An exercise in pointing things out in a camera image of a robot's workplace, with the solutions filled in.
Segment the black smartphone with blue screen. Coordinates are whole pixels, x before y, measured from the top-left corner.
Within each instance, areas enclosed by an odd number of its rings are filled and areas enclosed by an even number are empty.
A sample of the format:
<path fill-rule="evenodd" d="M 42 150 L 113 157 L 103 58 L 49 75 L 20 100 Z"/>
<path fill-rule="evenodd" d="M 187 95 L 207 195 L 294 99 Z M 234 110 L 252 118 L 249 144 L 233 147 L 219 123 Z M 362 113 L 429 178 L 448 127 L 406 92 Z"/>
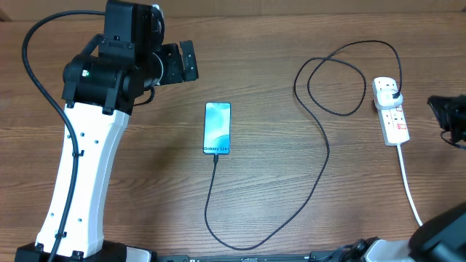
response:
<path fill-rule="evenodd" d="M 230 153 L 231 103 L 205 104 L 203 152 L 205 154 Z"/>

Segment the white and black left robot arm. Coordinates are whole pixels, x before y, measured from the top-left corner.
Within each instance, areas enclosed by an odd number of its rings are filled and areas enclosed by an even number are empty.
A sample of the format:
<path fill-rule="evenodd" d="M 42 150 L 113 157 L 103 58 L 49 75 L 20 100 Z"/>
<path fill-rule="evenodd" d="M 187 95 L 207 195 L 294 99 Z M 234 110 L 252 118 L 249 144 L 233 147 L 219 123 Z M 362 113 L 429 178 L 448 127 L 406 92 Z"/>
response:
<path fill-rule="evenodd" d="M 50 208 L 17 261 L 155 261 L 157 253 L 107 241 L 103 214 L 114 157 L 143 93 L 198 78 L 194 46 L 167 44 L 156 5 L 109 1 L 104 30 L 63 71 L 63 150 Z"/>

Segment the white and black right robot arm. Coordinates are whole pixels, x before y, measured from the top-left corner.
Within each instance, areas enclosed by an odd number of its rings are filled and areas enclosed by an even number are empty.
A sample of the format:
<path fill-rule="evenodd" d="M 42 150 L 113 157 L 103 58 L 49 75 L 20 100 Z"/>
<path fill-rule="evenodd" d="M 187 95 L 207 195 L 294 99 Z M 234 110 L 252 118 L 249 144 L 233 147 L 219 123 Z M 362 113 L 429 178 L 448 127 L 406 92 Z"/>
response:
<path fill-rule="evenodd" d="M 433 110 L 444 141 L 465 149 L 465 96 L 431 96 Z M 388 242 L 378 237 L 360 239 L 341 252 L 337 261 L 423 261 L 465 262 L 465 203 L 432 218 L 420 226 L 408 241 Z"/>

